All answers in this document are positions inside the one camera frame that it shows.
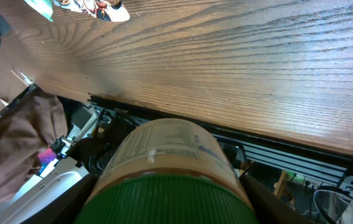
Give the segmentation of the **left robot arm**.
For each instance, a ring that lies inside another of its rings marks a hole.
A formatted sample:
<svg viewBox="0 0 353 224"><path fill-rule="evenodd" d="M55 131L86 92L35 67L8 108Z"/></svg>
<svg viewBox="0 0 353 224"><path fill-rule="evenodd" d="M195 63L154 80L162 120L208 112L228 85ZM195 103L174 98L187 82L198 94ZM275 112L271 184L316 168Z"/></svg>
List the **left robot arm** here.
<svg viewBox="0 0 353 224"><path fill-rule="evenodd" d="M40 176L34 175L28 180L10 201L0 204L0 223L22 223L86 175L87 169L73 158L54 159Z"/></svg>

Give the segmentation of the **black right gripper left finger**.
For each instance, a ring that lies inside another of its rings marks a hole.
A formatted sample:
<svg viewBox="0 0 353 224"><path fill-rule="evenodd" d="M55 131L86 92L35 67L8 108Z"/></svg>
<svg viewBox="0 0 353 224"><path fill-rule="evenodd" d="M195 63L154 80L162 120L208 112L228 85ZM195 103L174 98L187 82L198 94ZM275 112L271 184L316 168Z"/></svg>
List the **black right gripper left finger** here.
<svg viewBox="0 0 353 224"><path fill-rule="evenodd" d="M93 191L97 177L84 176L61 196L22 224L73 224L80 210Z"/></svg>

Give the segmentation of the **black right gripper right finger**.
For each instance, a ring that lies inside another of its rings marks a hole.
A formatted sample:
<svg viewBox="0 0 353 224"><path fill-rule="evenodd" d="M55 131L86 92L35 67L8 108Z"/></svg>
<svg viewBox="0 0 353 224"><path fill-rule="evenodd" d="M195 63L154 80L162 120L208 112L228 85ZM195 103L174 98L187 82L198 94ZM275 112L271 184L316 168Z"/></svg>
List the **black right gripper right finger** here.
<svg viewBox="0 0 353 224"><path fill-rule="evenodd" d="M241 175L240 182L261 224L312 224L308 218L294 211L260 182L249 175Z"/></svg>

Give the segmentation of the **teal snack packet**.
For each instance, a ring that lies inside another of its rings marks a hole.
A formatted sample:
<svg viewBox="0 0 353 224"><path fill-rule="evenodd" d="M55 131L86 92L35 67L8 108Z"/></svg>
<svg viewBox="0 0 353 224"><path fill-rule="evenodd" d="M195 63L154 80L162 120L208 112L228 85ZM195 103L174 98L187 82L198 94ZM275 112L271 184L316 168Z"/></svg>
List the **teal snack packet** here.
<svg viewBox="0 0 353 224"><path fill-rule="evenodd" d="M52 0L24 0L31 8L44 16L50 22L53 21L53 1Z"/></svg>

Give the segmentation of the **green lid white jar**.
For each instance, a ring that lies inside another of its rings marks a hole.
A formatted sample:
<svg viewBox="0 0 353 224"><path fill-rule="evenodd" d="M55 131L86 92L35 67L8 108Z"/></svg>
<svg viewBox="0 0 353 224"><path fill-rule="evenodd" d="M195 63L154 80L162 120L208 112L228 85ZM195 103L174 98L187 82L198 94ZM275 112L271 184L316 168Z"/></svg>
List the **green lid white jar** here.
<svg viewBox="0 0 353 224"><path fill-rule="evenodd" d="M76 223L257 222L217 140L183 119L157 119L128 134Z"/></svg>

